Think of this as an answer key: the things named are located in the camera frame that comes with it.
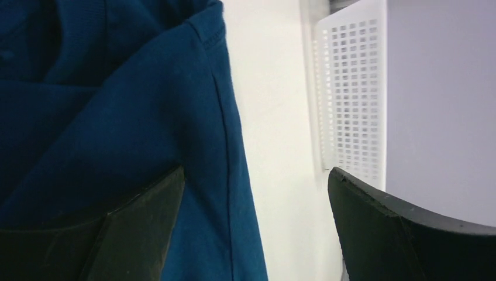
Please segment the blue mickey print t-shirt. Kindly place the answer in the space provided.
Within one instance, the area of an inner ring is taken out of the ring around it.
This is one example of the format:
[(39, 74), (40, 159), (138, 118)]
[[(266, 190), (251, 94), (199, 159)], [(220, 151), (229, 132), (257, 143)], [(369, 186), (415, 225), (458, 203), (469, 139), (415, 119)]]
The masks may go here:
[(160, 280), (267, 280), (221, 1), (1, 2), (1, 230), (185, 185)]

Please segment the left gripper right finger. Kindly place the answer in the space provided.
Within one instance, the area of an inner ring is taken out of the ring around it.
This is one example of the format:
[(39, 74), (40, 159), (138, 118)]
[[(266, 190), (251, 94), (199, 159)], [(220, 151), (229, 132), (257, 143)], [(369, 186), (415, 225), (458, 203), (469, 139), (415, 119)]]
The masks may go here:
[(335, 167), (328, 195), (350, 280), (494, 280), (495, 228), (447, 217)]

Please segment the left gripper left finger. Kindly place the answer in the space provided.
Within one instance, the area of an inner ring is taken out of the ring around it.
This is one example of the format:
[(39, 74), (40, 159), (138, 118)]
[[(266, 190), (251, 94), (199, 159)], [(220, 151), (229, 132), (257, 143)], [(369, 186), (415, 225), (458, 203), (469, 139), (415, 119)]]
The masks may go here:
[(1, 230), (2, 280), (160, 280), (184, 191), (157, 181), (47, 223)]

